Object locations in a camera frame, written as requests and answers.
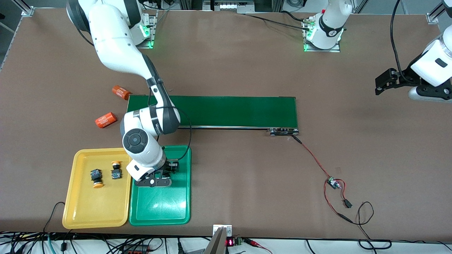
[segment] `red wire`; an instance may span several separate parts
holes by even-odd
[[[335,212],[335,214],[339,215],[338,212],[336,211],[336,209],[333,207],[333,205],[331,205],[330,201],[328,200],[328,197],[326,196],[326,185],[327,185],[327,183],[328,183],[328,181],[326,180],[325,183],[323,184],[323,196],[325,197],[326,202],[328,203],[330,208],[333,210],[333,212]]]
[[[303,144],[303,147],[311,154],[311,156],[315,159],[315,162],[317,162],[317,164],[319,165],[319,167],[323,170],[323,172],[325,172],[326,176],[328,176],[328,178],[330,178],[330,174],[323,168],[322,164],[320,164],[320,161],[316,158],[316,156],[311,152],[311,150],[309,150],[309,148]]]
[[[341,182],[342,182],[342,185],[343,185],[344,187],[342,188],[342,193],[341,193],[341,195],[342,195],[342,198],[343,198],[343,199],[346,199],[346,198],[345,198],[345,188],[347,187],[347,185],[345,184],[345,181],[342,180],[342,179],[336,179],[336,181],[341,181]]]
[[[264,249],[264,250],[270,252],[271,254],[273,254],[273,252],[272,252],[271,250],[269,250],[269,249],[267,249],[267,248],[265,248],[265,247],[262,247],[262,245],[259,245],[259,246],[257,246],[257,247],[258,247],[258,248],[261,248],[261,249]]]
[[[316,158],[316,156],[311,152],[311,150],[309,150],[309,148],[307,148],[307,146],[303,143],[301,143],[303,145],[303,147],[311,154],[311,156],[314,158],[315,162],[317,162],[317,164],[319,165],[319,167],[323,170],[323,172],[328,176],[328,178],[330,178],[330,174],[323,168],[322,164],[320,163],[320,161]],[[340,181],[342,182],[343,188],[341,190],[341,196],[342,199],[346,199],[345,198],[345,188],[347,187],[347,185],[345,184],[345,181],[342,179],[335,179],[336,181]],[[326,202],[328,203],[328,206],[333,210],[333,212],[335,212],[337,215],[338,212],[336,211],[336,209],[333,207],[333,205],[331,205],[328,196],[326,196],[326,185],[328,184],[328,180],[325,181],[325,183],[323,184],[323,196],[325,197]]]

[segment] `mounting plate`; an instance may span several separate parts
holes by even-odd
[[[232,236],[232,225],[221,225],[221,224],[216,224],[213,225],[213,231],[212,231],[212,235],[215,234],[215,232],[217,231],[217,229],[219,227],[225,227],[227,229],[227,237],[231,237]]]

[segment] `green tray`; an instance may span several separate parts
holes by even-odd
[[[168,159],[181,157],[187,146],[165,146]],[[129,222],[132,226],[180,225],[190,220],[191,149],[179,161],[169,187],[137,187],[132,183]]]

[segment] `white robot body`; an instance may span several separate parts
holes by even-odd
[[[315,25],[306,40],[320,49],[330,49],[340,40],[344,24],[352,12],[350,0],[329,0],[325,12],[317,13],[310,19]]]
[[[154,64],[135,46],[149,37],[143,29],[149,15],[142,13],[136,0],[68,0],[66,10],[77,29],[91,34],[106,67],[143,77],[157,100],[157,105],[126,113],[121,123],[122,145],[133,159],[126,169],[140,181],[166,165],[154,136],[173,133],[180,124]]]
[[[423,56],[411,69],[432,86],[439,86],[452,77],[452,25],[440,38],[433,40]]]
[[[133,73],[146,80],[152,77],[118,8],[94,5],[89,11],[89,28],[99,59],[106,67]]]

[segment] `orange button cap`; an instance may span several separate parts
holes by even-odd
[[[103,183],[96,183],[95,185],[93,185],[93,188],[98,189],[98,188],[101,188],[103,186],[104,186]]]

